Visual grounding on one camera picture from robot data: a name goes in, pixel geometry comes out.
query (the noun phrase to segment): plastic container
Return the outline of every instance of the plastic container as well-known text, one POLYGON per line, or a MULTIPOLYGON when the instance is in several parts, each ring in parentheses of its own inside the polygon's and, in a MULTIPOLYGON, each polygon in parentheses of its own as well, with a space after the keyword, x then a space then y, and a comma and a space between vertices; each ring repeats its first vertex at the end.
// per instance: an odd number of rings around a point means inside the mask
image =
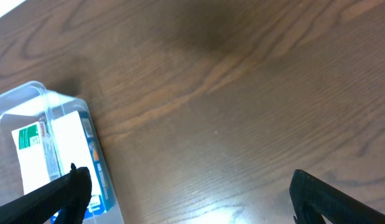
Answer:
MULTIPOLYGON (((53 121, 74 111, 87 112, 90 117, 84 100, 46 90, 40 82, 28 82, 0 95, 0 206, 24 195, 21 167, 11 132, 36 121, 46 120, 52 133, 53 146, 57 150, 53 121)), ((102 170, 111 186, 100 145, 97 144, 97 147, 102 170)), ((83 223, 123 223, 113 188, 108 190, 114 198, 113 206, 108 212, 93 215, 83 223)))

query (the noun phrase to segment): clear plastic bin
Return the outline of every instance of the clear plastic bin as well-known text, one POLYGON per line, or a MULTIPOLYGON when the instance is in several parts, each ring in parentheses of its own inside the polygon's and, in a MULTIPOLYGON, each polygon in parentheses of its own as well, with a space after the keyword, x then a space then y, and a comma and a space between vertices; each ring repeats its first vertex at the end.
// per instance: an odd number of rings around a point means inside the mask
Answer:
MULTIPOLYGON (((74 111, 88 113, 86 102, 79 98, 46 90, 40 82, 28 82, 0 95, 0 206, 24 195, 21 167, 11 132, 36 121, 46 120, 53 136, 53 146, 57 149, 52 123, 74 111)), ((100 145, 98 144, 97 147, 102 158, 100 159, 102 170, 111 185, 100 145)), ((109 190, 114 197, 113 207, 102 215, 93 215, 83 223, 123 223, 113 188, 111 187, 109 190)))

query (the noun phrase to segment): wooden surface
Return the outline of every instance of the wooden surface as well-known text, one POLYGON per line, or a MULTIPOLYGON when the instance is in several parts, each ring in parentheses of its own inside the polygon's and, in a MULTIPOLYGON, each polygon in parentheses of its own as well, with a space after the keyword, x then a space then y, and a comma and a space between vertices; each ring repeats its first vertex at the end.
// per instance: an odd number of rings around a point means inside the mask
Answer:
POLYGON ((293 223, 294 169, 385 213, 385 0, 28 0, 28 80, 88 102, 126 223, 293 223))

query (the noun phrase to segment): brown wooden tabletop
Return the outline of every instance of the brown wooden tabletop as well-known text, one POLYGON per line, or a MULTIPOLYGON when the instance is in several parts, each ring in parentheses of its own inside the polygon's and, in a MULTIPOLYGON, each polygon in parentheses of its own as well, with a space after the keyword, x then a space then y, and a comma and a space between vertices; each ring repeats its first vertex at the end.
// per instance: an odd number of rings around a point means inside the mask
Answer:
POLYGON ((29 80, 88 102, 126 223, 293 223, 295 169, 385 213, 385 0, 28 0, 29 80))

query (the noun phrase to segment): green label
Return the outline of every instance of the green label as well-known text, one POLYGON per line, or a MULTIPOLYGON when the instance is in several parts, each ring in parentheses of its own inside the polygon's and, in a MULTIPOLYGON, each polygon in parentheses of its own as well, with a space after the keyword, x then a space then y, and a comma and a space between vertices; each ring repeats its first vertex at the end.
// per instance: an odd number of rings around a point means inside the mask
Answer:
POLYGON ((27 147, 39 144, 39 132, 37 130, 37 124, 28 128, 19 130, 19 149, 25 149, 27 147))

